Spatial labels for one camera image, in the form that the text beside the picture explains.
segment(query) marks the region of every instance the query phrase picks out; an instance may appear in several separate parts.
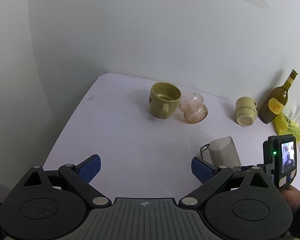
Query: yellow plastic bag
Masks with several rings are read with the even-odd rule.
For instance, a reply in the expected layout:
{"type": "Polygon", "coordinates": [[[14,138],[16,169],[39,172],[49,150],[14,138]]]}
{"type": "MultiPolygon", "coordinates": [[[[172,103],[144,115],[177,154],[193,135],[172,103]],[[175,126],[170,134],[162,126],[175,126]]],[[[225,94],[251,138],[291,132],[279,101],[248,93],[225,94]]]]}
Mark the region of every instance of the yellow plastic bag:
{"type": "Polygon", "coordinates": [[[297,142],[300,141],[300,128],[294,122],[288,119],[282,112],[273,120],[278,135],[292,134],[297,142]]]}

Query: camera screen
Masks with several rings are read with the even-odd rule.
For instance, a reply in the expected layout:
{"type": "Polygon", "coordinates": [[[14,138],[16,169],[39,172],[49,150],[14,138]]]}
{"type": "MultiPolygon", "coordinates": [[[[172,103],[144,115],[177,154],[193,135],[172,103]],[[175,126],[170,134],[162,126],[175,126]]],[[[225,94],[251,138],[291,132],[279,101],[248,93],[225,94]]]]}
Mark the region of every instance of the camera screen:
{"type": "Polygon", "coordinates": [[[282,143],[282,172],[294,167],[294,142],[282,143]]]}

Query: wine bottle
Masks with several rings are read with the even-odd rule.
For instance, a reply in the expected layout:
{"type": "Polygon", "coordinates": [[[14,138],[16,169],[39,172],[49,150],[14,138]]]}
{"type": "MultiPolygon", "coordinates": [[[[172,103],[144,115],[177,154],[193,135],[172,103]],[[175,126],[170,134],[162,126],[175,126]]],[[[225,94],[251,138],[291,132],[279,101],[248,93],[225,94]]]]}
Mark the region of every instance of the wine bottle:
{"type": "Polygon", "coordinates": [[[288,90],[298,73],[292,69],[288,79],[281,87],[274,88],[260,108],[259,118],[264,123],[270,123],[281,112],[288,101],[288,90]]]}

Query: silver screw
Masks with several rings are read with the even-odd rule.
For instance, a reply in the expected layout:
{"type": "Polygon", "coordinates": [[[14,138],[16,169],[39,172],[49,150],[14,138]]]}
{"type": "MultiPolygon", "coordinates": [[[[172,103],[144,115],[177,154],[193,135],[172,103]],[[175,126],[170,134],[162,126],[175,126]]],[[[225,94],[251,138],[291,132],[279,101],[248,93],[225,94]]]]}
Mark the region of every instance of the silver screw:
{"type": "Polygon", "coordinates": [[[185,197],[182,199],[183,204],[187,205],[187,206],[192,206],[197,204],[197,199],[195,199],[194,197],[185,197]]]}
{"type": "Polygon", "coordinates": [[[105,205],[108,203],[108,199],[106,197],[95,197],[92,202],[95,205],[105,205]]]}

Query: triangular hole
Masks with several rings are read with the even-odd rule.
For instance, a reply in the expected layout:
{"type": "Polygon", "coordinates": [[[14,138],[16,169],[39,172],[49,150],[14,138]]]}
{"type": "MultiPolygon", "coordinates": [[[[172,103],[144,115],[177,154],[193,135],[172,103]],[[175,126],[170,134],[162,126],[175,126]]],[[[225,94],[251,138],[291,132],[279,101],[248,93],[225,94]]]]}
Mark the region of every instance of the triangular hole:
{"type": "Polygon", "coordinates": [[[34,186],[34,185],[41,185],[41,184],[42,184],[42,182],[41,182],[39,173],[33,172],[31,174],[30,178],[24,184],[24,186],[27,187],[27,186],[34,186]]]}
{"type": "Polygon", "coordinates": [[[250,182],[250,186],[255,186],[255,187],[268,187],[268,185],[265,183],[263,178],[259,173],[253,174],[252,180],[250,182]]]}

